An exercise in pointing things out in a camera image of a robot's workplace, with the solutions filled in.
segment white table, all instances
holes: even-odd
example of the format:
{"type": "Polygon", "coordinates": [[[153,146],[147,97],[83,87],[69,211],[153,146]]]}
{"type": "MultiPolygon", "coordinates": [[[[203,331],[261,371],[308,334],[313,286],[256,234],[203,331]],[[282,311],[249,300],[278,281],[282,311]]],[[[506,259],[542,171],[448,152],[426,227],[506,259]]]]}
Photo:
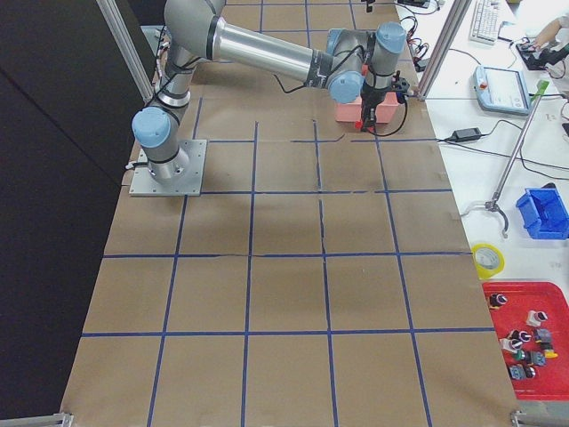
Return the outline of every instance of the white table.
{"type": "MultiPolygon", "coordinates": [[[[419,28],[416,36],[421,37],[423,42],[434,46],[450,10],[451,2],[447,1],[438,13],[418,16],[419,28]]],[[[468,39],[473,5],[474,2],[454,38],[453,48],[471,53],[483,65],[506,68],[514,60],[514,54],[517,56],[514,47],[510,50],[509,44],[503,41],[489,46],[468,39]]],[[[398,9],[401,17],[409,14],[402,8],[398,9]]],[[[515,19],[505,2],[501,6],[501,12],[504,20],[515,19]]],[[[476,65],[467,55],[452,51],[447,53],[426,100],[437,138],[446,138],[456,129],[469,127],[478,127],[482,133],[488,133],[501,118],[520,126],[524,124],[524,117],[486,112],[479,108],[471,78],[476,65]]],[[[534,92],[538,80],[549,79],[547,73],[528,71],[519,57],[511,68],[523,70],[530,92],[534,92]]],[[[556,92],[556,87],[550,84],[547,93],[556,92]]],[[[560,98],[544,98],[541,101],[525,138],[523,147],[525,158],[547,164],[569,166],[569,138],[561,127],[564,120],[559,114],[564,103],[565,100],[560,98]]],[[[517,141],[518,133],[515,127],[501,124],[492,135],[476,141],[470,147],[509,155],[517,141]]],[[[473,201],[486,201],[492,197],[508,161],[507,158],[481,155],[443,143],[441,152],[461,212],[473,201]]],[[[550,175],[569,178],[567,171],[536,165],[530,167],[550,175]]],[[[462,217],[462,223],[471,246],[477,243],[489,243],[503,253],[506,259],[505,268],[493,279],[550,281],[558,285],[563,290],[565,298],[569,300],[569,240],[530,238],[523,228],[521,214],[516,208],[516,202],[525,193],[525,188],[539,188],[548,182],[557,185],[565,207],[568,207],[569,181],[552,180],[530,173],[522,167],[521,162],[515,163],[499,202],[509,217],[508,238],[503,238],[501,235],[502,220],[496,213],[474,211],[462,217]]]]}

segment metal mounting plate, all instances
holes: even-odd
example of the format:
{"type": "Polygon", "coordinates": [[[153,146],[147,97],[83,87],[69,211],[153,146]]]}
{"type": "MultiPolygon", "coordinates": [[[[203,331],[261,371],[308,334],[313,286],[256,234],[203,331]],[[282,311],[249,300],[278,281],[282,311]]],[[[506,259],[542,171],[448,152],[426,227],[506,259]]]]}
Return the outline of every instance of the metal mounting plate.
{"type": "MultiPolygon", "coordinates": [[[[134,169],[129,194],[134,197],[199,196],[204,177],[207,140],[180,141],[180,148],[188,153],[189,165],[186,172],[170,181],[157,181],[146,166],[134,169]]],[[[137,162],[147,162],[141,149],[137,162]]]]}

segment brown cardboard surface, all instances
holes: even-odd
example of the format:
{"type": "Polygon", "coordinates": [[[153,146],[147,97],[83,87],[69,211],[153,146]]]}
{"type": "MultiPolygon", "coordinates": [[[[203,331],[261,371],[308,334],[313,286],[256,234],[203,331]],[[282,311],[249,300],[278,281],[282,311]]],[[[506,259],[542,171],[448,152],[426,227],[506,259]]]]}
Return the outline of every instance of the brown cardboard surface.
{"type": "MultiPolygon", "coordinates": [[[[319,48],[329,28],[397,20],[348,0],[228,0],[223,16],[319,48]]],[[[408,52],[397,69],[416,83],[408,52]]],[[[376,139],[265,71],[201,63],[191,87],[180,135],[210,140],[204,193],[123,188],[62,409],[92,427],[508,426],[425,105],[376,139]]]]}

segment person's hand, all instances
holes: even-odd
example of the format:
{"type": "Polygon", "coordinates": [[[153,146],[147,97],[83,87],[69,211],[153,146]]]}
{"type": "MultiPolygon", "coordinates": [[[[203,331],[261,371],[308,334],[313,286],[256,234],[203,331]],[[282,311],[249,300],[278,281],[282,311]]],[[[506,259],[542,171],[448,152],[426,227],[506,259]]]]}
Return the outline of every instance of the person's hand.
{"type": "Polygon", "coordinates": [[[533,47],[536,50],[540,50],[546,43],[555,39],[555,36],[561,29],[561,24],[559,20],[551,21],[533,40],[533,47]]]}

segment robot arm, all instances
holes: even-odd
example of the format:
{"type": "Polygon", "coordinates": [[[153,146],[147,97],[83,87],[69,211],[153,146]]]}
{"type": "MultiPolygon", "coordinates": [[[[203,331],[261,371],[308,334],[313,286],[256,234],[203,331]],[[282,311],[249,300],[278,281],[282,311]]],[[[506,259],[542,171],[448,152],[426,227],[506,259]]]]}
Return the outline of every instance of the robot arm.
{"type": "Polygon", "coordinates": [[[155,180],[173,180],[188,169],[188,154],[180,149],[176,133],[201,58],[232,60],[288,76],[307,87],[327,89],[340,103],[361,95],[364,129],[375,124],[375,108],[393,90],[392,76],[405,46],[401,25],[388,22],[375,32],[332,29],[322,52],[230,25],[220,16],[224,4],[225,0],[166,3],[165,24],[172,38],[164,75],[155,87],[156,100],[132,121],[155,180]]]}
{"type": "MultiPolygon", "coordinates": [[[[232,60],[291,77],[307,87],[325,88],[341,103],[352,102],[360,93],[367,98],[376,89],[390,90],[405,46],[406,33],[399,24],[384,24],[375,33],[334,29],[322,52],[230,25],[220,16],[224,4],[224,0],[168,0],[164,17],[176,52],[169,55],[166,74],[201,57],[232,60]],[[365,63],[372,73],[364,85],[365,63]]],[[[185,92],[174,86],[164,91],[185,92]]]]}

